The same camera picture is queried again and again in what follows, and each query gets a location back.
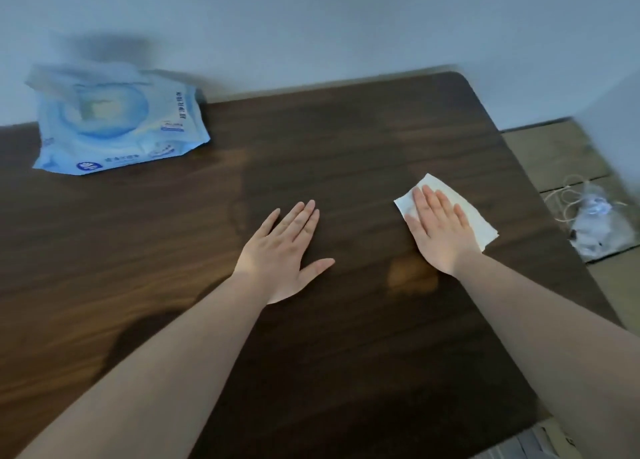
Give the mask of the person's right hand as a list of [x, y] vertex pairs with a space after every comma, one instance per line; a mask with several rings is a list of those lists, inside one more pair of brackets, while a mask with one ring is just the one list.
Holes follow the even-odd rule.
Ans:
[[421, 220], [421, 203], [424, 202], [424, 197], [418, 187], [412, 189], [412, 196], [419, 219], [407, 214], [404, 220], [425, 260], [437, 270], [464, 282], [468, 279], [469, 271], [483, 258], [483, 254], [477, 245], [473, 229], [455, 231], [452, 228], [453, 205], [443, 192], [437, 192], [443, 203], [445, 222]]

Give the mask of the person's left hand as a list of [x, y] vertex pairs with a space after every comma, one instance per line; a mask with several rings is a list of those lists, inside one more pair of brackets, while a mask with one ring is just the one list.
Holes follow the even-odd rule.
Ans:
[[[264, 305], [286, 300], [304, 289], [298, 288], [298, 274], [307, 266], [302, 265], [302, 260], [311, 242], [288, 243], [284, 240], [284, 229], [290, 221], [288, 217], [293, 217], [306, 203], [298, 202], [284, 217], [279, 215], [268, 237], [257, 241], [255, 232], [240, 253], [232, 279]], [[316, 228], [319, 217], [316, 206]]]

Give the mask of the white wet wipe sheet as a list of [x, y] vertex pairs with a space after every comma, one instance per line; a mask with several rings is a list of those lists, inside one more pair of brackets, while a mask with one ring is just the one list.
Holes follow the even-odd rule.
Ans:
[[[449, 199], [452, 205], [458, 204], [464, 211], [471, 229], [473, 229], [476, 242], [482, 252], [486, 247], [499, 237], [499, 233], [494, 229], [489, 222], [478, 212], [478, 210], [469, 203], [463, 196], [457, 193], [453, 188], [448, 186], [443, 181], [437, 179], [432, 174], [425, 174], [423, 178], [417, 183], [416, 187], [421, 188], [427, 185], [432, 191], [441, 191]], [[394, 204], [405, 216], [410, 214], [415, 219], [419, 219], [418, 211], [415, 206], [415, 202], [412, 196], [412, 190], [409, 190], [404, 196], [401, 196], [394, 200]]]

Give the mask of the person's right forearm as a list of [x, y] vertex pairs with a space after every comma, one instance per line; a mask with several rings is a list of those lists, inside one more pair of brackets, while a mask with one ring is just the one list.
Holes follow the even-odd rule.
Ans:
[[584, 459], [640, 459], [640, 337], [482, 253], [452, 276]]

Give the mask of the person's left forearm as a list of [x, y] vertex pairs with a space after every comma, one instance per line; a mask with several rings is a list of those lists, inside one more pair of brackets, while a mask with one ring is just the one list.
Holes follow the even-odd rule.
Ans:
[[276, 284], [233, 275], [121, 361], [16, 459], [188, 459]]

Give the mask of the clear plastic bag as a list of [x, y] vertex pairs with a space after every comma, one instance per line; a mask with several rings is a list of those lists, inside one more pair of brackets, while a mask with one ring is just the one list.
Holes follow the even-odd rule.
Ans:
[[640, 245], [640, 206], [624, 192], [612, 193], [593, 182], [585, 183], [571, 221], [570, 243], [585, 262]]

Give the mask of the blue wet wipes pack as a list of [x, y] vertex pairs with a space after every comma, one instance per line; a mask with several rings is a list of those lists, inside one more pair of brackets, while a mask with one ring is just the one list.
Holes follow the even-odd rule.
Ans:
[[38, 64], [33, 168], [85, 175], [183, 156], [210, 142], [196, 87], [124, 62]]

